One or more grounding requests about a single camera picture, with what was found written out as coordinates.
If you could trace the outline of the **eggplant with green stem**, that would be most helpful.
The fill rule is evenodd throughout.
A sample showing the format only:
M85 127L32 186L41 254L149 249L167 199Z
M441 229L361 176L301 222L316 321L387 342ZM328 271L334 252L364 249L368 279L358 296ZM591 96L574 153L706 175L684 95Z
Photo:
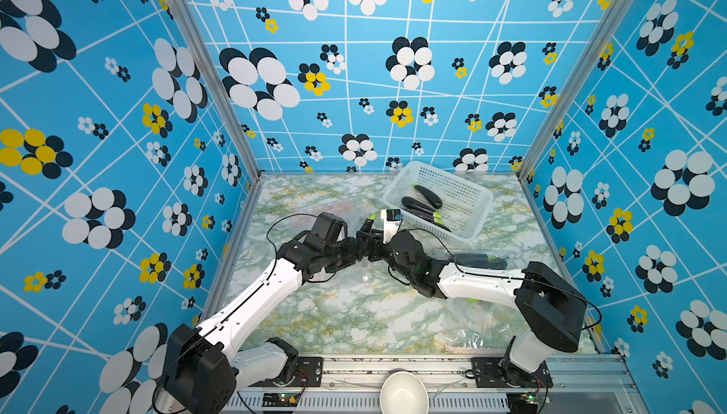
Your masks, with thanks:
M375 218L376 218L376 213L369 215L369 217L367 217L367 219L365 219L365 222L363 223L363 225L359 228L359 230L357 232L357 240L362 245L365 245L372 236L372 230L374 228Z

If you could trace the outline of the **dark purple eggplant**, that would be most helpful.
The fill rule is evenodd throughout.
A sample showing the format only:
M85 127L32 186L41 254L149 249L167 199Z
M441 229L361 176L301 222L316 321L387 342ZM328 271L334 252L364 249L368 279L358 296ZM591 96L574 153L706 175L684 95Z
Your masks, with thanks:
M507 260L486 253L456 253L452 260L462 268L505 270Z

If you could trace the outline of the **clear pink-dotted zip bag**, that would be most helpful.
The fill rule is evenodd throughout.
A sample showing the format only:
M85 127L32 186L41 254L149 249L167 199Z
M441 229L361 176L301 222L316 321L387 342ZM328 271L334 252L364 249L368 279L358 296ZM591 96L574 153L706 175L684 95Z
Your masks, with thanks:
M505 270L462 268L452 257L447 257L448 266L440 276L446 300L439 340L447 351L504 349L529 330L515 303L515 291L524 279L523 266L506 259Z

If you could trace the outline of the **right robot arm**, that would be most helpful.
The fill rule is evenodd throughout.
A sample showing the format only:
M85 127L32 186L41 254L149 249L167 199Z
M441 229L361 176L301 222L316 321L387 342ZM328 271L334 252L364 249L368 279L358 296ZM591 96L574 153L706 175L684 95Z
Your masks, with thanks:
M554 353L579 349L587 299L544 263L531 261L515 269L462 266L458 254L446 260L427 255L410 230L390 238L380 230L359 230L356 239L360 258L386 262L424 297L480 300L521 314L526 330L511 338L500 361L485 371L487 378L512 387L536 382L550 388L545 361Z

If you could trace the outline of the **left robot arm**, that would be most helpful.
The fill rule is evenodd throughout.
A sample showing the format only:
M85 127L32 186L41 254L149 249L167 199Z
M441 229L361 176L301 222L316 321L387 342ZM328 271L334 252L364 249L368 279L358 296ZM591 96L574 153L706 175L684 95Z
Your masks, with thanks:
M218 413L240 389L295 379L297 350L281 338L242 351L261 321L305 283L321 282L358 261L346 222L320 213L310 230L277 247L270 265L242 294L195 327L168 338L164 370L153 393L157 413Z

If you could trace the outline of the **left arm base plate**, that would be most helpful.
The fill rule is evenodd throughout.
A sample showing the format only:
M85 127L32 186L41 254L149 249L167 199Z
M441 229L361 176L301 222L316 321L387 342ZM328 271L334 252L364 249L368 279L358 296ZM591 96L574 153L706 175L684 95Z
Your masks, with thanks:
M293 364L287 364L282 373L273 379L254 384L256 388L319 388L324 370L324 359L319 356L300 356Z

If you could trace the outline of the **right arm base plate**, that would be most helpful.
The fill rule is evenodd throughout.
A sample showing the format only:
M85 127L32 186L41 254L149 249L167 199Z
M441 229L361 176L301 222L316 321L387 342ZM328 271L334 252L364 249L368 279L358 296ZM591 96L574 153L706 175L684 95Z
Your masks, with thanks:
M468 379L479 389L551 389L553 380L545 362L532 374L512 365L503 366L499 357L473 357Z

